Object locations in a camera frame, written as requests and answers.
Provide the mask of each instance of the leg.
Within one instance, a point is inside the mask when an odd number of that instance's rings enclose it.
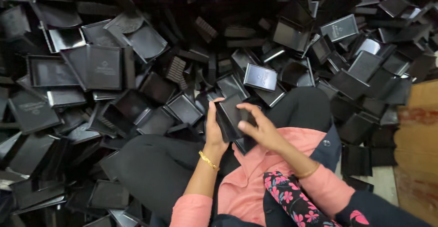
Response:
[[[116,176],[146,208],[170,223],[172,208],[183,195],[203,147],[160,135],[141,135],[117,154]],[[221,160],[220,175],[239,166],[233,152],[227,151]]]
[[[266,116],[277,128],[297,127],[327,132],[331,126],[329,98],[314,87],[291,90]]]

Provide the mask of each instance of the hand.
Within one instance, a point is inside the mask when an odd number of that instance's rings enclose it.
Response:
[[[242,132],[253,137],[260,145],[271,151],[280,153],[283,148],[289,146],[289,142],[280,135],[271,120],[257,106],[243,103],[238,104],[237,108],[251,112],[258,126],[254,127],[248,122],[240,121],[238,128]]]
[[[224,100],[225,98],[217,98],[209,102],[209,112],[207,114],[207,141],[202,151],[210,161],[219,165],[219,162],[228,148],[228,143],[225,143],[222,138],[222,132],[216,122],[216,105],[215,102]]]

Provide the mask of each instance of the gold bracelet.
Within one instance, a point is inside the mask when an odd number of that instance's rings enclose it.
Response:
[[[205,157],[204,153],[202,151],[199,151],[199,155],[201,156],[202,160],[204,160],[205,162],[207,162],[213,169],[216,169],[217,166],[215,166],[210,159],[208,159],[207,157]]]
[[[315,162],[315,168],[313,168],[311,171],[309,171],[307,173],[303,173],[303,174],[295,174],[294,176],[298,179],[304,179],[304,178],[310,177],[319,168],[319,165],[320,165],[320,163]]]

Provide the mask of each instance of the pink shirt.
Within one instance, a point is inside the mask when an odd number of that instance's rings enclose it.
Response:
[[[281,128],[279,133],[298,150],[310,156],[326,133],[313,129]],[[243,156],[233,144],[234,155],[241,166],[228,174],[218,192],[218,214],[230,214],[242,221],[266,226],[263,211],[265,186],[263,174],[280,171],[284,175],[293,174],[284,159],[264,147],[257,145]],[[344,209],[354,189],[324,166],[305,179],[300,179],[302,187],[313,203],[325,214],[333,218]],[[213,200],[203,195],[184,195],[173,207],[170,227],[207,227]]]

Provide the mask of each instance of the cardboard box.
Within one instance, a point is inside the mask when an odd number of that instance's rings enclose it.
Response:
[[[438,81],[412,87],[409,105],[400,108],[394,136],[399,166],[395,178],[400,207],[438,226]]]

